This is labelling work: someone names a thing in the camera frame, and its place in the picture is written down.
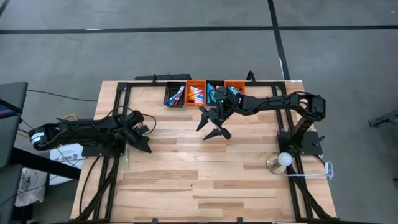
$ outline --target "orange container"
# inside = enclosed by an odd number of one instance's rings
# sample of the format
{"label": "orange container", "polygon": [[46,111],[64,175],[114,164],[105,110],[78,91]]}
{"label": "orange container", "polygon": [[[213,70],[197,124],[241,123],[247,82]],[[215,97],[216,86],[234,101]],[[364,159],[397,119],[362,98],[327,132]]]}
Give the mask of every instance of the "orange container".
{"label": "orange container", "polygon": [[[194,103],[189,101],[189,92],[191,86],[203,90],[203,103]],[[185,104],[188,106],[203,106],[206,103],[206,80],[187,80],[187,85],[185,89]]]}
{"label": "orange container", "polygon": [[242,94],[246,94],[244,90],[244,81],[237,81],[237,80],[225,80],[225,87],[233,86],[235,89],[242,89]]}

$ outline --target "wooden table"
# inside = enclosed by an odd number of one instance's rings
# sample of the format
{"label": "wooden table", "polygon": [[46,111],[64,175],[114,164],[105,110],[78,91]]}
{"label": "wooden table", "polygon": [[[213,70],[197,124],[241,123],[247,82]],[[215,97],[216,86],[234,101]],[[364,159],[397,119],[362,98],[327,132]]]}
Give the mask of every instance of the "wooden table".
{"label": "wooden table", "polygon": [[[95,119],[100,119],[114,105],[118,81],[103,82]],[[304,91],[303,83],[286,81],[287,93]],[[125,158],[119,164],[112,222],[234,222],[293,221],[294,212],[288,180],[267,170],[266,159],[278,152],[275,111],[261,111],[253,116],[232,115],[224,127],[232,134],[227,141],[216,137],[202,139],[213,129],[206,125],[199,132],[201,112],[195,106],[168,108],[163,105],[165,87],[134,87],[129,107],[156,117],[157,126],[149,136],[152,154],[129,148],[129,166]],[[246,94],[272,96],[266,86],[246,87]],[[292,111],[296,123],[300,116]],[[152,128],[154,122],[146,118]],[[81,189],[95,158],[84,162],[71,218],[78,216]],[[324,168],[313,156],[302,156],[306,174],[323,174]],[[95,165],[85,194],[83,208],[98,188],[102,159]],[[331,216],[335,208],[325,177],[307,177],[309,191]],[[301,214],[305,216],[302,195],[297,189]],[[104,217],[107,193],[101,204]]]}

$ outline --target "white ball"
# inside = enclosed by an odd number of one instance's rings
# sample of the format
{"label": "white ball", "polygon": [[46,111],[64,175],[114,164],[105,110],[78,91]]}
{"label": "white ball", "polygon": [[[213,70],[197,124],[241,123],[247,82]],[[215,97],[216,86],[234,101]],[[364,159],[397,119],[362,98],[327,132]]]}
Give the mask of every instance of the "white ball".
{"label": "white ball", "polygon": [[278,162],[279,162],[279,164],[281,164],[283,166],[289,166],[293,162],[293,159],[292,159],[292,156],[289,153],[282,152],[278,156]]}

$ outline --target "paper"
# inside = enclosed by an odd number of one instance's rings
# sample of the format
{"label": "paper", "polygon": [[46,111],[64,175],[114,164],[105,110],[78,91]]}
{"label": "paper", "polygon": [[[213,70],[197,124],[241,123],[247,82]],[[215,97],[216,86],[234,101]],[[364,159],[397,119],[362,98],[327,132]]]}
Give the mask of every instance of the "paper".
{"label": "paper", "polygon": [[15,206],[26,206],[36,201],[43,202],[46,178],[46,172],[23,168]]}
{"label": "paper", "polygon": [[[58,147],[57,149],[52,149],[50,151],[50,159],[53,161],[61,162],[68,166],[73,166],[81,169],[83,167],[83,157],[81,156],[81,152],[83,151],[83,146],[79,144],[69,144],[65,146]],[[66,177],[56,177],[55,175],[50,174],[50,185],[54,186],[57,184],[62,184],[72,179]]]}

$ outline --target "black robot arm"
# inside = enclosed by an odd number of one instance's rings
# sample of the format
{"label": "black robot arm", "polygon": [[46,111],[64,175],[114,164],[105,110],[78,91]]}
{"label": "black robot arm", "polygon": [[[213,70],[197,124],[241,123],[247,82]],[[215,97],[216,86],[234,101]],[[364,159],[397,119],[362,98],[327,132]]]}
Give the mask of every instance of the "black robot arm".
{"label": "black robot arm", "polygon": [[59,123],[47,123],[28,132],[30,141],[36,150],[54,149],[62,144],[81,144],[83,147],[101,147],[114,150],[125,145],[151,153],[149,138],[143,136],[147,126],[137,126],[144,121],[139,111],[133,111],[124,117],[121,114],[107,116],[101,120],[79,119]]}
{"label": "black robot arm", "polygon": [[292,147],[300,148],[303,134],[313,124],[314,121],[321,121],[325,118],[325,99],[321,96],[304,93],[293,92],[285,96],[275,96],[267,98],[256,98],[246,96],[237,92],[231,87],[218,88],[215,91],[217,100],[217,108],[210,108],[208,111],[201,106],[203,112],[201,121],[197,127],[199,131],[208,120],[210,120],[216,128],[208,134],[204,140],[214,136],[224,136],[226,139],[231,138],[228,130],[222,127],[222,124],[233,114],[239,113],[243,116],[254,115],[259,111],[292,109],[297,111],[302,118],[289,131],[290,144]]}

